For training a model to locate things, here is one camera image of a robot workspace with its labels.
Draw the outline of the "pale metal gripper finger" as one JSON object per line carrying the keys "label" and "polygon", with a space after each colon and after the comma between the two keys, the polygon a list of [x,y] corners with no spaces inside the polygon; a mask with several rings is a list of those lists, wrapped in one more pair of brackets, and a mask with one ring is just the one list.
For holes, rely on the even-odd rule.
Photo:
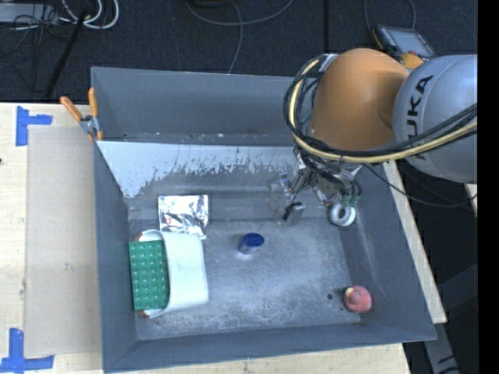
{"label": "pale metal gripper finger", "polygon": [[273,213],[284,213],[292,201],[290,179],[287,173],[279,173],[267,182],[269,207]]}
{"label": "pale metal gripper finger", "polygon": [[283,221],[289,225],[298,224],[302,218],[304,210],[305,206],[301,202],[294,202],[289,204],[285,208]]}

